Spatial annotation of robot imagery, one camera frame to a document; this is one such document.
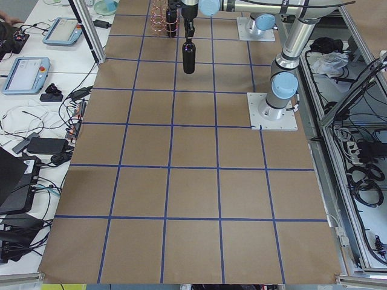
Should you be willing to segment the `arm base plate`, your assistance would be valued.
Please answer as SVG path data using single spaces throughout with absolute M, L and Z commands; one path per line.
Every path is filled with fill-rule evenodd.
M 241 41 L 259 41 L 274 42 L 275 35 L 275 17 L 272 14 L 262 14 L 257 18 L 238 17 L 237 28 L 239 40 Z
M 298 129 L 292 103 L 282 109 L 273 109 L 266 102 L 267 93 L 248 92 L 250 128 L 264 131 L 296 131 Z

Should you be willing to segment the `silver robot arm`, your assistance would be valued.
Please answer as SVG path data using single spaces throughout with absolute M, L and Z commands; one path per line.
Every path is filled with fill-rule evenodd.
M 264 31 L 275 27 L 275 16 L 272 14 L 251 13 L 250 22 L 247 25 L 249 33 L 252 35 L 262 34 Z
M 251 12 L 271 15 L 293 15 L 296 17 L 282 51 L 276 56 L 271 67 L 271 88 L 265 99 L 258 105 L 259 114 L 270 121 L 281 119 L 287 110 L 289 100 L 296 94 L 298 80 L 294 70 L 315 25 L 320 19 L 337 8 L 354 1 L 168 1 L 170 11 L 181 10 L 184 19 L 186 45 L 193 48 L 194 19 L 198 11 L 213 16 L 218 11 Z

